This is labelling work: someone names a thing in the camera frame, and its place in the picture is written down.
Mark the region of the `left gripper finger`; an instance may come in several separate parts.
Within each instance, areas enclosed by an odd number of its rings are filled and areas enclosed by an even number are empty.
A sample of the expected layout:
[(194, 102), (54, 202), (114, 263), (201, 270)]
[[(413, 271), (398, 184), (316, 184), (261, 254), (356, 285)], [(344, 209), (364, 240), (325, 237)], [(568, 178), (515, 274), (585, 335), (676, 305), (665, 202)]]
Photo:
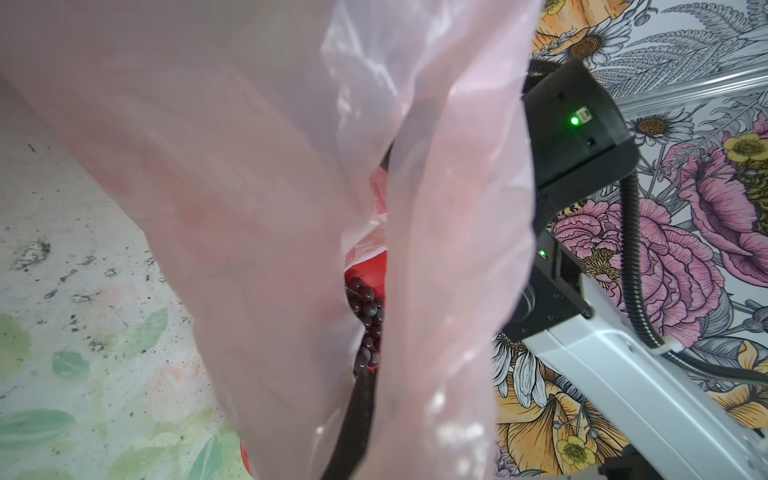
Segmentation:
[(376, 372), (357, 373), (339, 438), (322, 480), (348, 480), (366, 454), (375, 406)]

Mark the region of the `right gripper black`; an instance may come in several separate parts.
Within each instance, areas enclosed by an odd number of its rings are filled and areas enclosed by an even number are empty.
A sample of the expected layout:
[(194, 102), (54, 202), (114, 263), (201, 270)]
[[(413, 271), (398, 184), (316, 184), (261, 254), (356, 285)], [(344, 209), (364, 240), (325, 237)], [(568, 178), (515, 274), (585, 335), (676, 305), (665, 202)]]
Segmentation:
[(523, 95), (535, 176), (533, 231), (635, 171), (639, 150), (608, 91), (580, 59), (533, 59)]

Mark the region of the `dark purple grapes toy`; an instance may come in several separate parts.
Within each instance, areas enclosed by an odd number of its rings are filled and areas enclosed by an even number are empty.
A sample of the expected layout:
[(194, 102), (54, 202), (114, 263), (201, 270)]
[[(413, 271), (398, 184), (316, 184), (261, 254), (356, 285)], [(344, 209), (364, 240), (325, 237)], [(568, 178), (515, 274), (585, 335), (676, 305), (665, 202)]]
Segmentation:
[(375, 371), (381, 361), (381, 342), (385, 301), (373, 287), (359, 277), (345, 281), (345, 292), (352, 313), (364, 327), (364, 333), (352, 367), (357, 378), (364, 370)]

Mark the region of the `pink plastic bag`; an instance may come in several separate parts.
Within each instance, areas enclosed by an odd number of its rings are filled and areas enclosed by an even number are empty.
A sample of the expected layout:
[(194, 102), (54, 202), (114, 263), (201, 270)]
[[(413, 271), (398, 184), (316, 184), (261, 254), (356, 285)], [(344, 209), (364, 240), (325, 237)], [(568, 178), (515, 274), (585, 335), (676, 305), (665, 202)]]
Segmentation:
[(528, 279), (538, 1), (5, 1), (1, 72), (143, 230), (263, 479), (317, 479), (388, 248), (357, 479), (489, 479), (492, 340)]

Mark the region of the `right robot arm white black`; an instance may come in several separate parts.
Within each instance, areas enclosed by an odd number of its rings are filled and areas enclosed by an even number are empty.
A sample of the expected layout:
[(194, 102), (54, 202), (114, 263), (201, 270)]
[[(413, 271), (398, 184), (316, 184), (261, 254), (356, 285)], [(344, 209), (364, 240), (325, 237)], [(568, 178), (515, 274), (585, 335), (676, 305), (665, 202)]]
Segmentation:
[[(622, 114), (584, 64), (534, 60), (523, 89), (535, 168), (538, 252), (503, 328), (562, 373), (630, 446), (598, 473), (610, 479), (763, 479), (767, 435), (740, 426), (697, 377), (765, 387), (753, 370), (685, 355), (652, 326), (642, 295), (638, 149)], [(556, 214), (617, 183), (623, 307), (546, 230)]]

